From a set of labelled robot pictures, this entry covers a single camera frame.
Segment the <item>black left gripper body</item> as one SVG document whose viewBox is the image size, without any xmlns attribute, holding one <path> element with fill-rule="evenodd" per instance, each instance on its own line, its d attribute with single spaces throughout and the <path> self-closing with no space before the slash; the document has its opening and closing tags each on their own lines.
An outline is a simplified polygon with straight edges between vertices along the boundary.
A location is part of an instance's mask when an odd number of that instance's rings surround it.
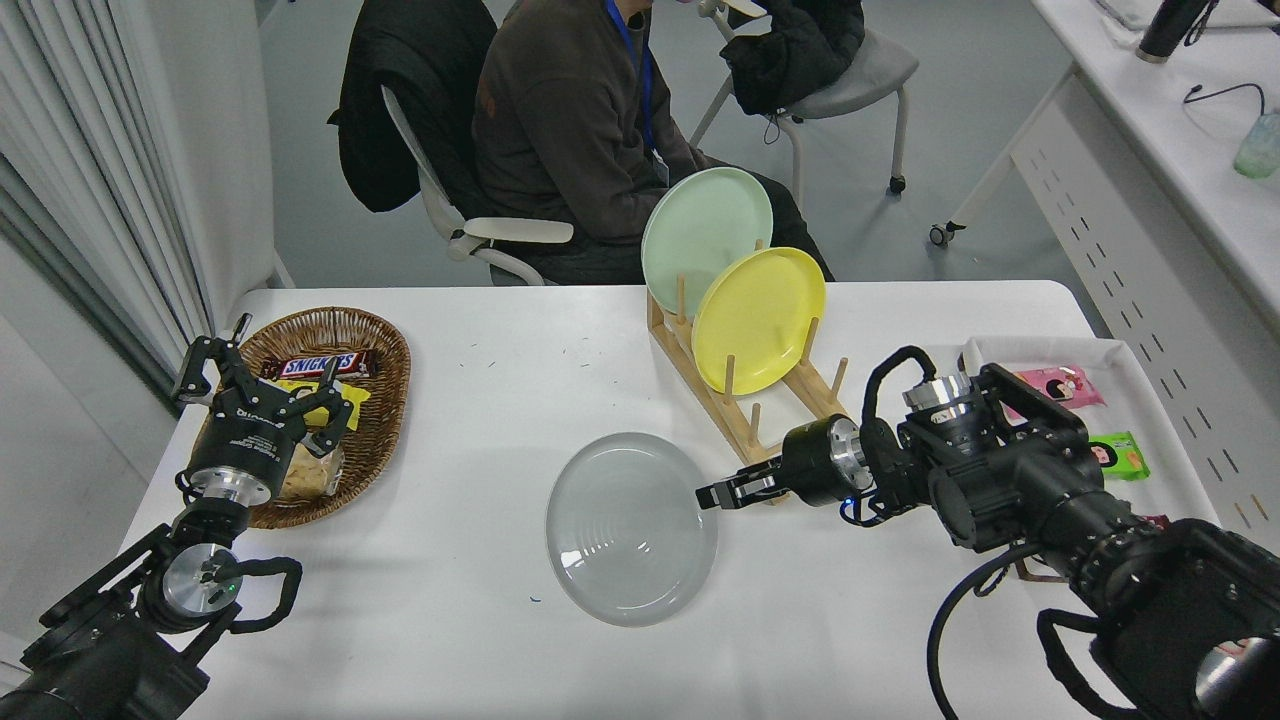
<svg viewBox="0 0 1280 720">
<path fill-rule="evenodd" d="M 297 416 L 215 398 L 186 469 L 186 486 L 191 493 L 278 493 L 306 434 Z"/>
</svg>

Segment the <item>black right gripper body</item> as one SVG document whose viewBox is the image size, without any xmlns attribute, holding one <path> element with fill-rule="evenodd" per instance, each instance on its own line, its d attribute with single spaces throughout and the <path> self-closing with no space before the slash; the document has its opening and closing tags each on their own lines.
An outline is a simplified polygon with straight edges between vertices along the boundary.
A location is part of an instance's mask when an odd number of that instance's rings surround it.
<svg viewBox="0 0 1280 720">
<path fill-rule="evenodd" d="M 840 501 L 840 470 L 831 434 L 835 424 L 836 420 L 810 421 L 783 438 L 780 483 L 813 507 Z"/>
</svg>

